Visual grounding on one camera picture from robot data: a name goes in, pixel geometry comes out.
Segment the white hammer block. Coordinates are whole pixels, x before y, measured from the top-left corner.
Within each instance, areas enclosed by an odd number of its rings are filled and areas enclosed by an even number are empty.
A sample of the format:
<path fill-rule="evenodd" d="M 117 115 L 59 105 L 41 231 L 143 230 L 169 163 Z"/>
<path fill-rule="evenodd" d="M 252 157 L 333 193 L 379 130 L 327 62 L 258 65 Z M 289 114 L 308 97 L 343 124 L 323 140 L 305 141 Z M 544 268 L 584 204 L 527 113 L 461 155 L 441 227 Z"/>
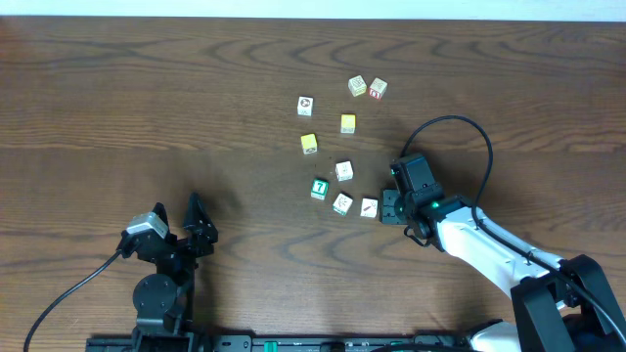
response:
<path fill-rule="evenodd" d="M 361 203 L 360 216 L 375 218 L 378 214 L 379 201 L 376 198 L 363 198 Z"/>

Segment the green number 7 block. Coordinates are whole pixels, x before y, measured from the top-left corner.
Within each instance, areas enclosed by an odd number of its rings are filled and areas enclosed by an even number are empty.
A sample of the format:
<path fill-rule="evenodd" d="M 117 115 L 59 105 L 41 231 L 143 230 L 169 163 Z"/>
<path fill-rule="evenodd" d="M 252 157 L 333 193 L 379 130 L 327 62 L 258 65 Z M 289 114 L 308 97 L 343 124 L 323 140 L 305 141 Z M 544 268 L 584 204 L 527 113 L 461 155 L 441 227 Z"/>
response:
<path fill-rule="evenodd" d="M 311 187 L 311 197 L 324 200 L 329 189 L 329 182 L 323 179 L 314 179 Z"/>

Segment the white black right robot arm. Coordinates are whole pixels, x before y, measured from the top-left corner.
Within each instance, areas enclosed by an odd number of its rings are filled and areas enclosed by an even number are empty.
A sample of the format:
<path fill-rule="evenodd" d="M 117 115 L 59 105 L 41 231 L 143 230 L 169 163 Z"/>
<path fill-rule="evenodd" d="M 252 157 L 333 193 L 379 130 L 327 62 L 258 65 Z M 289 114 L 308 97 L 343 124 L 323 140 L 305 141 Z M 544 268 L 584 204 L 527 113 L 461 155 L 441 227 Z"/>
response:
<path fill-rule="evenodd" d="M 496 320 L 447 337 L 467 351 L 622 351 L 625 318 L 592 258 L 563 259 L 490 220 L 462 196 L 447 197 L 421 154 L 390 165 L 395 189 L 382 193 L 380 220 L 407 238 L 456 257 L 512 302 L 514 321 Z"/>

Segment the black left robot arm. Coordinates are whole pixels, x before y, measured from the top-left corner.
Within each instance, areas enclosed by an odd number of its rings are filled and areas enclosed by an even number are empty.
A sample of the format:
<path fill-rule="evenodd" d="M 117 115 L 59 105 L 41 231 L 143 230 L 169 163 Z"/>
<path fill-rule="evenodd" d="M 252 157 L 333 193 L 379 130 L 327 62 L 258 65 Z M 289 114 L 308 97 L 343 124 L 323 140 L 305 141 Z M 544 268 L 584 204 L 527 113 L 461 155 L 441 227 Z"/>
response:
<path fill-rule="evenodd" d="M 198 194 L 192 193 L 179 239 L 168 226 L 162 203 L 134 217 L 121 233 L 117 247 L 123 258 L 136 254 L 152 263 L 156 271 L 134 288 L 136 327 L 131 334 L 132 351 L 209 351 L 210 338 L 193 328 L 195 272 L 198 259 L 210 255 L 218 231 Z"/>

